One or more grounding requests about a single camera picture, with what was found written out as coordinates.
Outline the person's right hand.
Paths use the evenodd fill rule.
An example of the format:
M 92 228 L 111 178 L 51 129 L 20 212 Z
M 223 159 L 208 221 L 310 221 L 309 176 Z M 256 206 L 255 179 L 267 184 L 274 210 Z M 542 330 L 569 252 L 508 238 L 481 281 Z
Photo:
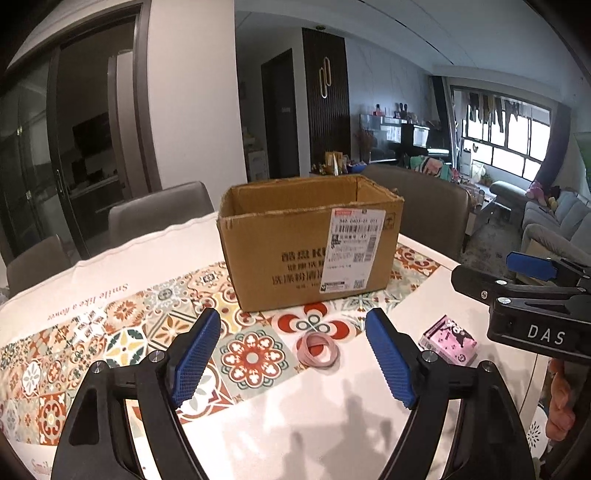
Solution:
M 584 383 L 586 369 L 563 360 L 552 359 L 548 370 L 552 374 L 552 382 L 546 436 L 552 441 L 561 442 L 575 423 L 572 399 Z

